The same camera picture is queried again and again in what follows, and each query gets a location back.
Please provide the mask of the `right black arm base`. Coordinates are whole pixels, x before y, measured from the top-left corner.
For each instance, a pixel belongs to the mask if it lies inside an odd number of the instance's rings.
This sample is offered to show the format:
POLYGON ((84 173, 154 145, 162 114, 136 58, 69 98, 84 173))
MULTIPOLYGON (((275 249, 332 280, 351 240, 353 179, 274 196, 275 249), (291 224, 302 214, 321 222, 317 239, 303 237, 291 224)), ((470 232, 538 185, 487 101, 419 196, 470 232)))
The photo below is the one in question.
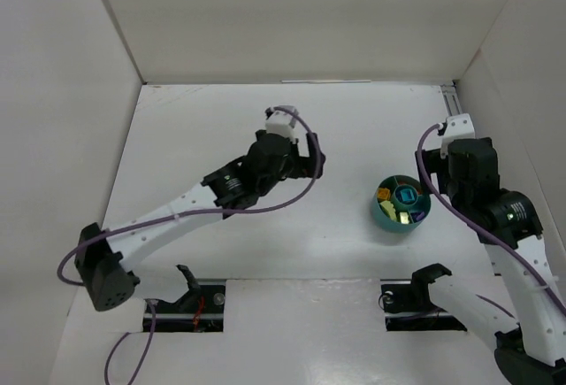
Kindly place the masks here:
POLYGON ((379 307, 387 332, 462 331, 467 328, 453 315, 434 305, 429 286, 452 272, 436 263, 416 270, 409 280, 380 283, 379 307))

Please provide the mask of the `lime green lego brick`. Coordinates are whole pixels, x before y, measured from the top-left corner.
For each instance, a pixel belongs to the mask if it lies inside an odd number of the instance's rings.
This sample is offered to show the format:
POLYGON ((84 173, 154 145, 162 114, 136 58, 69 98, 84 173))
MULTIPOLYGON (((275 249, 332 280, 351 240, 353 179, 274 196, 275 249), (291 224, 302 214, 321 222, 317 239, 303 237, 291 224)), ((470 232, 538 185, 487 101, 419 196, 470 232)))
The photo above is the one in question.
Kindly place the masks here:
POLYGON ((390 220, 397 221, 396 209, 391 201, 381 201, 379 207, 390 220))

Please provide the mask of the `pale yellow lego brick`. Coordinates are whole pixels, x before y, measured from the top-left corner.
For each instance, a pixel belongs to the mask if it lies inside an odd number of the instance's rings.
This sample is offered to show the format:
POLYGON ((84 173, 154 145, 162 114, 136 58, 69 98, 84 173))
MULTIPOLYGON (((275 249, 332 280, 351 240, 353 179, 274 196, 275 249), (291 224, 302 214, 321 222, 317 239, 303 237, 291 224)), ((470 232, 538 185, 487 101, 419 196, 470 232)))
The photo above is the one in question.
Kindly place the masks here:
POLYGON ((410 215, 407 212, 400 212, 399 221, 404 225, 408 225, 411 222, 410 215))

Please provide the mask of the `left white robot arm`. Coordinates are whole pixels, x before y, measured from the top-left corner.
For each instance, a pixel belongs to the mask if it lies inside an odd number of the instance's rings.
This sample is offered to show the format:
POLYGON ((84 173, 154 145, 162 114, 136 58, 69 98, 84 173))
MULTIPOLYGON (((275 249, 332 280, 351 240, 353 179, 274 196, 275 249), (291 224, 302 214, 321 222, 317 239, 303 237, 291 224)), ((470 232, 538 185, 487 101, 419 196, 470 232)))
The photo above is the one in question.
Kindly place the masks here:
POLYGON ((325 155, 317 135, 306 135, 308 156, 298 143, 259 130, 246 155, 206 175, 186 193, 150 214, 115 230, 97 223, 80 231, 74 265, 98 312, 139 296, 141 278, 134 269, 151 254, 200 227, 250 212, 258 200, 286 179, 321 177, 325 155))

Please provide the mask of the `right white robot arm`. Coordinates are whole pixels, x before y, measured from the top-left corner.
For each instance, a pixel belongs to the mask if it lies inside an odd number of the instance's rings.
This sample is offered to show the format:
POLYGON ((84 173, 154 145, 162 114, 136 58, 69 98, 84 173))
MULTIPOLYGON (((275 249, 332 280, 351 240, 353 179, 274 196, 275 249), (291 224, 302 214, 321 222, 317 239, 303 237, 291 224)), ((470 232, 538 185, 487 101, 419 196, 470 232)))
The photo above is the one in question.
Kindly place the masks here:
POLYGON ((454 139, 437 150, 418 148, 416 161, 425 189, 477 233, 516 314, 502 313, 441 264, 412 274, 412 304, 453 315, 492 351, 508 383, 563 384, 565 302, 531 200, 501 187, 497 152, 488 138, 454 139))

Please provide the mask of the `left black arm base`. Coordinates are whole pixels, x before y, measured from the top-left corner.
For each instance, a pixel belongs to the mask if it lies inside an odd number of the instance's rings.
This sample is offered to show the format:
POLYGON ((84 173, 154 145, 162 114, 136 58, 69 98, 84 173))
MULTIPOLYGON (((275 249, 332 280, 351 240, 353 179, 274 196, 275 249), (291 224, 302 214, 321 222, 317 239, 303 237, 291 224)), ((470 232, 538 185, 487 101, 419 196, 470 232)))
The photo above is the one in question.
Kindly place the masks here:
POLYGON ((146 302, 142 328, 156 333, 220 333, 226 281, 198 279, 188 266, 145 271, 134 296, 146 302))

